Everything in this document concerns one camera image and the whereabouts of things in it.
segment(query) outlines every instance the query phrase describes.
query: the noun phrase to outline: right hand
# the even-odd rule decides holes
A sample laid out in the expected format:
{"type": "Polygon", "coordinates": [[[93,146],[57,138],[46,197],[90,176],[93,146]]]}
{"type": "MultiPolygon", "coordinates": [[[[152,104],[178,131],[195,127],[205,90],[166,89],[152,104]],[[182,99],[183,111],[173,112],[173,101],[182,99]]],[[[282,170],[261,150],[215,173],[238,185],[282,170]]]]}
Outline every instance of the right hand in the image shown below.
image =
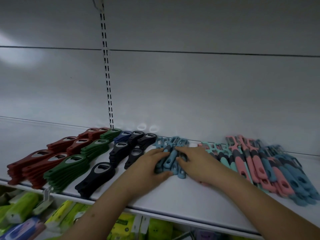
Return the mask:
{"type": "Polygon", "coordinates": [[[232,173],[232,170],[212,157],[203,147],[176,146],[175,149],[186,154],[189,159],[184,161],[181,157],[176,158],[183,170],[202,184],[218,186],[222,178],[232,173]]]}

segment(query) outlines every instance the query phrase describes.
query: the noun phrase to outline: left hand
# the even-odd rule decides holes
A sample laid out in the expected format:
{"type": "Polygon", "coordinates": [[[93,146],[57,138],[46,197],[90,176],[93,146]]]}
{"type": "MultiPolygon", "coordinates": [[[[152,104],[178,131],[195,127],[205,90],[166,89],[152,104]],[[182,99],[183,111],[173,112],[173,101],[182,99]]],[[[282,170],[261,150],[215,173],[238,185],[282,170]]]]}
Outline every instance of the left hand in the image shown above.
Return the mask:
{"type": "Polygon", "coordinates": [[[152,149],[138,158],[115,182],[117,187],[125,188],[132,199],[140,197],[160,185],[173,175],[171,171],[155,174],[157,162],[170,152],[152,149]]]}

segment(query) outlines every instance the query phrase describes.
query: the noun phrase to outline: finger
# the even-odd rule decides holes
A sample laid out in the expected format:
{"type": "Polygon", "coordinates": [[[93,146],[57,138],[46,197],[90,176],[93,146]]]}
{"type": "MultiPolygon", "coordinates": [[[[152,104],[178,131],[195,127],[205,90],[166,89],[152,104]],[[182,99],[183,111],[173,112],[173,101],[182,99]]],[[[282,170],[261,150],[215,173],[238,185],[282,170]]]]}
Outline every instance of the finger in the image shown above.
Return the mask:
{"type": "Polygon", "coordinates": [[[162,172],[157,174],[156,177],[156,181],[158,184],[161,184],[162,182],[166,181],[169,177],[171,177],[173,175],[173,172],[171,171],[167,171],[167,172],[162,172]]]}
{"type": "Polygon", "coordinates": [[[151,156],[151,155],[154,155],[154,154],[156,154],[156,153],[162,152],[163,150],[164,150],[163,148],[152,149],[152,150],[146,152],[145,155],[151,156]]]}
{"type": "Polygon", "coordinates": [[[152,158],[153,158],[153,161],[155,163],[157,163],[160,159],[167,157],[169,155],[170,155],[170,152],[159,152],[159,153],[152,155],[152,158]]]}
{"type": "Polygon", "coordinates": [[[182,169],[185,171],[188,163],[184,161],[181,157],[176,157],[176,160],[178,164],[182,167],[182,169]]]}
{"type": "Polygon", "coordinates": [[[179,152],[184,153],[184,154],[186,154],[189,150],[189,148],[186,146],[176,146],[175,149],[179,152]]]}

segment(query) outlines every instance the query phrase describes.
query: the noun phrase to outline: hand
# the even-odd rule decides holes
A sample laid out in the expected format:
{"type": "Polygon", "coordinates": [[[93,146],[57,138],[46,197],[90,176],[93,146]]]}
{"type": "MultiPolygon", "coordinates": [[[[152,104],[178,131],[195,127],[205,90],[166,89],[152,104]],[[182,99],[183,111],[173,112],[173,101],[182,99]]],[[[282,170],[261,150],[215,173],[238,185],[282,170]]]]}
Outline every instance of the hand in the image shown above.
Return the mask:
{"type": "Polygon", "coordinates": [[[154,173],[157,162],[170,154],[163,150],[152,149],[139,157],[114,183],[125,187],[132,198],[140,197],[160,185],[172,175],[171,171],[154,173]]]}
{"type": "Polygon", "coordinates": [[[232,173],[232,171],[217,161],[213,156],[206,152],[203,147],[180,147],[176,150],[187,155],[188,161],[181,157],[176,160],[186,173],[203,185],[210,184],[218,186],[222,178],[232,173]]]}

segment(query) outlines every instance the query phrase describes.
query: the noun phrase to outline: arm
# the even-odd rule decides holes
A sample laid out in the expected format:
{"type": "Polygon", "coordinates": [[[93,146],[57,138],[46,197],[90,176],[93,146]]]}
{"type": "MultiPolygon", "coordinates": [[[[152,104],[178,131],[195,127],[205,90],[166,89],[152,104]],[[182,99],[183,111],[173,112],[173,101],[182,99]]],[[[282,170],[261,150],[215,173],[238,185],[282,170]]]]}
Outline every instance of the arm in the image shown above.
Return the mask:
{"type": "Polygon", "coordinates": [[[213,159],[202,147],[176,147],[189,161],[177,157],[186,173],[222,190],[268,240],[319,239],[320,229],[263,193],[238,173],[213,159]]]}
{"type": "Polygon", "coordinates": [[[59,240],[105,240],[123,209],[168,179],[172,172],[156,175],[156,163],[169,152],[153,149],[130,166],[59,240]]]}

